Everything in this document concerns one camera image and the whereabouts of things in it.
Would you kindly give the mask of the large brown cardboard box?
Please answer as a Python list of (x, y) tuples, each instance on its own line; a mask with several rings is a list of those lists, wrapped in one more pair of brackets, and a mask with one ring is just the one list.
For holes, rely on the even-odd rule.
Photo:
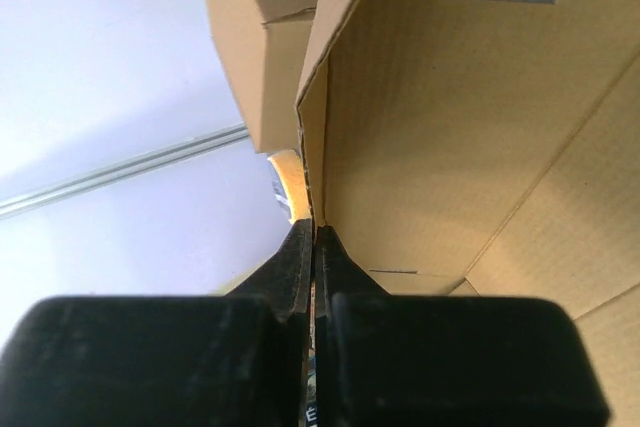
[(317, 0), (206, 0), (212, 39), (255, 150), (298, 146), (295, 100)]

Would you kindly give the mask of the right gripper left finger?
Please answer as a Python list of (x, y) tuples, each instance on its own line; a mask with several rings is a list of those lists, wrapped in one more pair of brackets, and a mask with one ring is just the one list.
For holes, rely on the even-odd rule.
[(300, 426), (313, 224), (223, 295), (56, 296), (1, 355), (5, 426)]

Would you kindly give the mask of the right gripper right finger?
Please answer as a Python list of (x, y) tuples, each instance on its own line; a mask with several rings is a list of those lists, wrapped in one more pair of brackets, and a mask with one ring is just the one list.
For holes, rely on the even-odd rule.
[(604, 426), (603, 391), (568, 314), (530, 297), (388, 293), (317, 233), (322, 426)]

